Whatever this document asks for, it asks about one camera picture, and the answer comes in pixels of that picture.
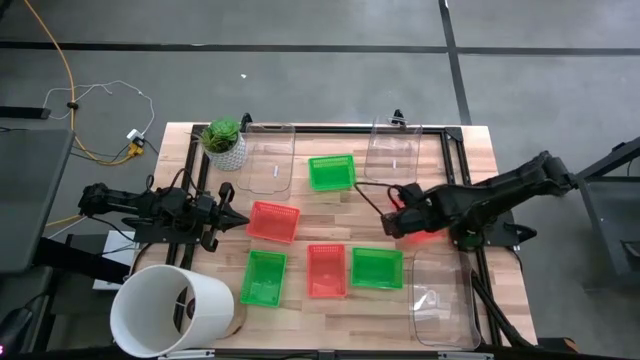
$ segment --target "white cylindrical container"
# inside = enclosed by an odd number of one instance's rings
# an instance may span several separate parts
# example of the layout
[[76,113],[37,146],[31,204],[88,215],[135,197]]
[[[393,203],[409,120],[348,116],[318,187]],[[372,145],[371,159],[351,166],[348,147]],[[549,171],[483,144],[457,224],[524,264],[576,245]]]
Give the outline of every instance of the white cylindrical container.
[[[181,334],[173,323],[176,299],[190,288],[196,306]],[[129,278],[111,307],[111,333],[127,354],[150,358],[223,337],[233,318],[233,295],[218,279],[175,266],[155,265]]]

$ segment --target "transparent container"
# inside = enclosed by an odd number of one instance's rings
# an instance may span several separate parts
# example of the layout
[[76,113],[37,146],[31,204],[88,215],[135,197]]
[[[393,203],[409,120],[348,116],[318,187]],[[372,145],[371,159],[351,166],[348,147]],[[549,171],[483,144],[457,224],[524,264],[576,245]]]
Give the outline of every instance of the transparent container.
[[423,345],[473,350],[480,344],[467,256],[449,243],[429,245],[415,254],[410,326]]
[[[404,122],[404,126],[394,123]],[[373,121],[364,175],[378,182],[406,185],[416,181],[422,125],[406,119],[378,117]]]
[[296,130],[291,124],[250,123],[243,135],[249,157],[238,187],[253,198],[286,200],[291,193]]

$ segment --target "concrete floor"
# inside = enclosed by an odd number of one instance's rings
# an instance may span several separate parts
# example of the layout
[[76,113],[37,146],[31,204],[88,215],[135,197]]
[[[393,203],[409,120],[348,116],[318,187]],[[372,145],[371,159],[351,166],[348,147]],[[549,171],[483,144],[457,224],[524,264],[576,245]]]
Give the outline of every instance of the concrete floor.
[[[447,45],[437,0],[33,0],[33,5],[66,42]],[[640,47],[635,36],[640,3],[633,0],[450,0],[448,5],[458,46]],[[47,40],[21,1],[0,20],[0,39]],[[447,54],[66,54],[76,83],[121,79],[153,98],[157,120],[148,139],[154,144],[160,144],[166,122],[246,111],[257,121],[370,122],[399,107],[423,124],[461,123]],[[545,149],[580,171],[640,133],[638,56],[460,55],[459,61],[471,121],[490,127],[502,171]],[[66,87],[67,80],[55,52],[0,50],[0,104],[40,106],[46,91],[59,86]],[[77,131],[96,151],[117,152],[126,133],[149,119],[143,98],[114,89],[113,96],[96,89],[81,103]],[[57,94],[49,106],[57,115],[66,101]],[[0,125],[57,128],[68,122],[3,119]],[[51,219],[75,213],[89,183],[142,190],[154,165],[152,155],[117,168],[70,158]],[[638,174],[636,165],[631,172]],[[596,265],[602,258],[579,194],[533,199],[515,215],[539,231],[521,253],[538,336],[571,337],[585,353],[640,357],[640,295],[582,290],[581,284],[600,271]],[[103,231],[103,225],[86,221],[75,232]],[[86,344],[86,336],[81,342]]]

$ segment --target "yellow cable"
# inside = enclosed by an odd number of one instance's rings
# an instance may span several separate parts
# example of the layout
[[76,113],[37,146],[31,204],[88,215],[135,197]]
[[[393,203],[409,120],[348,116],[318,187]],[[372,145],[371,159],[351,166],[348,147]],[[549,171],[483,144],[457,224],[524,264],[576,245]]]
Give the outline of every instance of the yellow cable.
[[[31,10],[31,13],[36,18],[36,20],[38,20],[38,22],[40,23],[40,26],[42,27],[44,32],[47,33],[47,35],[49,36],[49,39],[53,43],[53,46],[55,46],[56,50],[58,50],[58,54],[60,54],[60,58],[62,59],[62,62],[64,63],[64,67],[67,70],[67,75],[69,76],[69,84],[70,84],[69,87],[71,88],[71,102],[74,103],[76,101],[76,91],[75,91],[75,86],[74,86],[74,83],[73,83],[73,75],[71,74],[71,68],[69,67],[69,63],[67,62],[67,58],[64,56],[64,53],[62,52],[62,49],[60,48],[60,45],[58,45],[58,42],[56,41],[56,39],[53,37],[53,35],[49,31],[49,28],[47,28],[47,25],[45,25],[44,21],[42,21],[42,19],[40,18],[40,15],[38,15],[38,13],[33,8],[33,6],[31,6],[31,4],[29,3],[29,0],[24,0],[24,3],[25,3],[25,5],[27,5],[29,10]],[[75,114],[76,114],[76,111],[74,109],[71,109],[71,130],[73,130],[73,131],[75,131]],[[87,154],[87,156],[89,156],[91,159],[95,160],[95,162],[97,162],[100,165],[116,166],[116,165],[124,164],[125,162],[131,160],[135,156],[135,155],[127,155],[124,159],[122,159],[120,161],[116,161],[116,162],[103,161],[103,160],[100,160],[100,159],[96,158],[95,156],[93,156],[92,153],[87,151],[87,148],[85,148],[84,145],[82,145],[82,142],[80,142],[80,139],[78,138],[78,135],[75,136],[75,140],[76,140],[76,143],[78,143],[78,145],[82,149],[82,151],[84,151],[84,153]]]
[[75,220],[75,219],[79,219],[79,218],[81,218],[81,217],[82,217],[81,215],[73,215],[73,216],[69,216],[69,217],[68,217],[68,218],[66,218],[66,219],[62,219],[62,220],[58,220],[58,221],[53,221],[53,222],[47,223],[47,225],[45,225],[45,227],[49,227],[49,226],[53,226],[53,225],[59,225],[59,224],[62,224],[62,223],[66,223],[66,222],[69,222],[69,221],[73,221],[73,220]]

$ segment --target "wooden tabletop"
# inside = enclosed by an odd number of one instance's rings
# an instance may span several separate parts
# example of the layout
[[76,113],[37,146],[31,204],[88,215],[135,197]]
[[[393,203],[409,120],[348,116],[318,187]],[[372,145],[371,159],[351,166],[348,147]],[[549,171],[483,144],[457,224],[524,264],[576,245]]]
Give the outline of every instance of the wooden tabletop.
[[[154,173],[155,185],[168,186],[175,173],[184,167],[193,123],[168,123]],[[489,129],[485,126],[462,127],[467,160],[473,183],[497,175]],[[216,340],[214,348],[251,349],[342,349],[342,350],[433,350],[425,346],[410,329],[410,271],[415,246],[396,243],[384,235],[379,216],[353,189],[315,192],[309,185],[308,159],[325,155],[353,154],[358,179],[364,179],[364,163],[369,135],[362,134],[297,134],[291,194],[286,201],[276,201],[300,209],[301,215],[295,241],[291,245],[251,238],[245,227],[219,233],[220,244],[215,253],[197,247],[192,271],[224,281],[238,294],[242,286],[250,249],[278,251],[288,254],[285,282],[280,307],[248,306],[244,325],[235,335]],[[456,178],[459,166],[453,146]],[[194,177],[199,173],[202,150],[198,149]],[[249,216],[253,194],[236,186],[240,171],[222,172],[211,166],[206,190],[216,194],[224,181],[236,188],[231,203],[234,210]],[[439,139],[424,135],[420,143],[417,170],[423,189],[445,183],[442,149]],[[386,195],[379,190],[367,190],[383,211],[391,210]],[[347,272],[350,274],[351,248],[376,247],[404,251],[404,288],[378,290],[348,285],[344,299],[312,299],[307,296],[306,249],[310,244],[340,243],[347,248]],[[428,242],[429,249],[444,254],[438,265],[454,269],[459,264],[446,232]],[[139,269],[163,264],[167,246],[156,244],[140,259]],[[531,313],[520,265],[515,256],[504,249],[486,248],[494,298],[509,320],[530,342],[536,342]],[[489,338],[486,311],[479,306],[482,333]],[[435,322],[426,332],[435,342],[447,341],[451,329]],[[420,326],[431,326],[423,323]],[[449,331],[438,338],[438,334]]]

